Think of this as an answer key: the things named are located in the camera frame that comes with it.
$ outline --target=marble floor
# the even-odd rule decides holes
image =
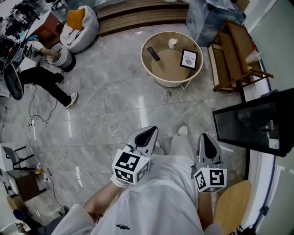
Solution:
[[[60,85],[68,94],[79,93],[75,107],[67,110],[58,102],[50,119],[42,122],[38,118],[35,128],[28,128],[29,106],[30,113],[47,119],[56,103],[45,90],[37,87],[35,91],[35,86],[30,85],[20,101],[0,98],[0,106],[8,108],[1,142],[25,145],[28,153],[37,151],[44,156],[36,154],[33,163],[40,162],[50,169],[61,204],[68,207],[84,204],[109,181],[113,156],[133,131],[156,125],[159,142],[168,154],[172,136],[185,124],[196,150],[202,132],[215,138],[212,111],[241,102],[238,93],[212,90],[213,77],[206,48],[202,48],[203,68],[187,90],[166,88],[154,81],[141,64],[141,47],[148,37],[168,30],[189,35],[185,25],[174,24],[98,38],[76,55],[75,68],[66,73],[65,83]],[[58,72],[56,67],[48,64],[45,67]],[[220,145],[233,150],[223,150],[229,172],[235,170],[244,178],[245,150]],[[47,192],[27,202],[35,219],[43,224],[57,216],[59,210],[53,197],[53,185],[45,183],[45,186]]]

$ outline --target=white pants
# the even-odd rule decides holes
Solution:
[[[154,155],[164,155],[164,151],[161,148],[155,147],[153,151]],[[195,162],[192,147],[190,145],[189,139],[185,135],[175,134],[171,142],[171,156],[186,156]]]

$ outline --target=black sneaker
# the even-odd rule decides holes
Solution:
[[[69,208],[67,206],[63,206],[64,213],[67,214],[69,212]]]

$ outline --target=orange cushion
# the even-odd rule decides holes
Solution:
[[[69,10],[66,24],[74,30],[83,30],[82,21],[85,16],[85,9]]]

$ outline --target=black monitor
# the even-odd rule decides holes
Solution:
[[[9,64],[4,70],[4,80],[11,96],[20,100],[23,97],[23,84],[20,82],[13,64]]]
[[[294,88],[213,111],[218,141],[284,157],[294,146]]]

